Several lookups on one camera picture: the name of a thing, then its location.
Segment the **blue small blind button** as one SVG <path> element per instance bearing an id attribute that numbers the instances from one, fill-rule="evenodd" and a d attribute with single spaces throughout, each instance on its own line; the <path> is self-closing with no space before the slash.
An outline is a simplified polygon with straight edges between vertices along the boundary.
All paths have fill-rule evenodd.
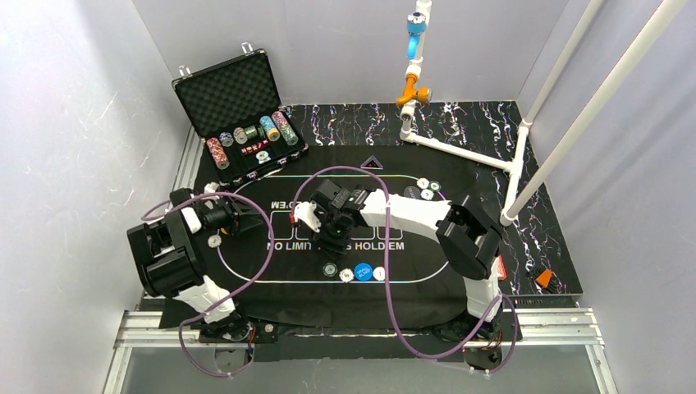
<path id="1" fill-rule="evenodd" d="M 369 263 L 358 263 L 353 270 L 353 274 L 357 281 L 369 281 L 373 277 L 373 267 Z"/>

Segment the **white grey poker chip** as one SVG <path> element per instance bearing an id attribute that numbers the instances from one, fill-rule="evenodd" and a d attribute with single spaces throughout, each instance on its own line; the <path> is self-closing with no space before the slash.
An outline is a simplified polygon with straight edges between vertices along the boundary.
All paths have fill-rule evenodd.
<path id="1" fill-rule="evenodd" d="M 418 186 L 421 190 L 431 190 L 431 187 L 430 187 L 430 180 L 428 180 L 428 179 L 426 179 L 426 178 L 419 178 L 419 179 L 417 180 L 417 186 Z"/>
<path id="2" fill-rule="evenodd" d="M 213 234 L 208 238 L 207 244 L 209 248 L 219 248 L 222 244 L 222 238 L 219 234 Z"/>
<path id="3" fill-rule="evenodd" d="M 386 280 L 386 269 L 384 267 L 375 267 L 373 269 L 373 279 L 378 282 Z"/>

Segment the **red playing card box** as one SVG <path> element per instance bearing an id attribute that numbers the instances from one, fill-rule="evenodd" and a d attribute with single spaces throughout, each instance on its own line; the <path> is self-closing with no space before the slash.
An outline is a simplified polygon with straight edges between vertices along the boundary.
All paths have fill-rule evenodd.
<path id="1" fill-rule="evenodd" d="M 503 281 L 507 278 L 505 264 L 501 255 L 496 258 L 496 268 L 497 268 L 497 279 Z"/>

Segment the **white blue poker chip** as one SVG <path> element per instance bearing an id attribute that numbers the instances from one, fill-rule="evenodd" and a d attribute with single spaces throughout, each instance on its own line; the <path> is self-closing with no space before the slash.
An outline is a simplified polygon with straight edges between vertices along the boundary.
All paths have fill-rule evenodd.
<path id="1" fill-rule="evenodd" d="M 430 189 L 422 189 L 420 191 L 420 198 L 424 200 L 432 200 L 434 197 L 434 193 Z"/>
<path id="2" fill-rule="evenodd" d="M 339 278 L 342 282 L 349 283 L 355 280 L 355 275 L 351 269 L 345 268 L 339 272 Z"/>

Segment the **clear dealer button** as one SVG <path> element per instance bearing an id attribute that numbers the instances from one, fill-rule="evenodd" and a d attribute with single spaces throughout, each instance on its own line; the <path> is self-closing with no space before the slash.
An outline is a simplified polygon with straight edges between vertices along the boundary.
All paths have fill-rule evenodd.
<path id="1" fill-rule="evenodd" d="M 410 199 L 421 199 L 421 189 L 417 186 L 407 186 L 402 195 Z"/>

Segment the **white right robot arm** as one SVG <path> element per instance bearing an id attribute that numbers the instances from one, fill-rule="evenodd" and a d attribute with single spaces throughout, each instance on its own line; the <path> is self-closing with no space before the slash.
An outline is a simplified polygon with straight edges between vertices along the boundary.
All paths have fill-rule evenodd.
<path id="1" fill-rule="evenodd" d="M 292 211 L 311 231 L 310 240 L 327 256 L 340 259 L 358 227 L 400 230 L 437 242 L 454 271 L 463 277 L 466 312 L 492 322 L 502 303 L 497 279 L 501 228 L 470 198 L 412 199 L 358 186 L 353 190 L 325 179 L 307 202 Z"/>

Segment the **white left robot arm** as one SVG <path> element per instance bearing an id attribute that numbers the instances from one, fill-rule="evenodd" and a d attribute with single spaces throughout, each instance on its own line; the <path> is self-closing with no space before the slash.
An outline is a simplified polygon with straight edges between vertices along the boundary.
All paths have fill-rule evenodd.
<path id="1" fill-rule="evenodd" d="M 206 324 L 240 319 L 229 291 L 208 275 L 198 239 L 207 241 L 218 231 L 231 235 L 265 222 L 257 209 L 231 197 L 201 194 L 189 188 L 169 195 L 173 210 L 148 219 L 126 232 L 141 284 L 150 296 L 164 296 L 189 305 Z"/>

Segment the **green poker chip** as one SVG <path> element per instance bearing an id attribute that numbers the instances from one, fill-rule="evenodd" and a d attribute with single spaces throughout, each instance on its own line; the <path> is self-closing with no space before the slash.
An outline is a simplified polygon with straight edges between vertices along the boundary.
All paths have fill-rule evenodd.
<path id="1" fill-rule="evenodd" d="M 338 269 L 337 265 L 335 263 L 329 262 L 325 263 L 322 268 L 323 275 L 326 277 L 334 277 L 336 276 Z"/>
<path id="2" fill-rule="evenodd" d="M 428 185 L 428 188 L 433 191 L 433 192 L 439 192 L 441 190 L 441 185 L 437 181 L 431 181 Z"/>

